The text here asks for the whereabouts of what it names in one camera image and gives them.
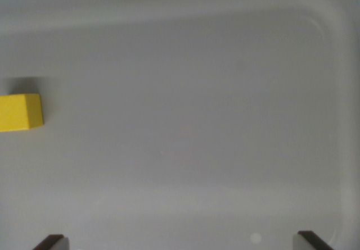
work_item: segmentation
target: white surface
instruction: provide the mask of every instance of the white surface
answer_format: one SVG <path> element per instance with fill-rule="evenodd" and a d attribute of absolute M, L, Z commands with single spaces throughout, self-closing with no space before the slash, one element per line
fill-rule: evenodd
<path fill-rule="evenodd" d="M 0 0 L 0 249 L 357 249 L 358 42 L 338 0 Z"/>

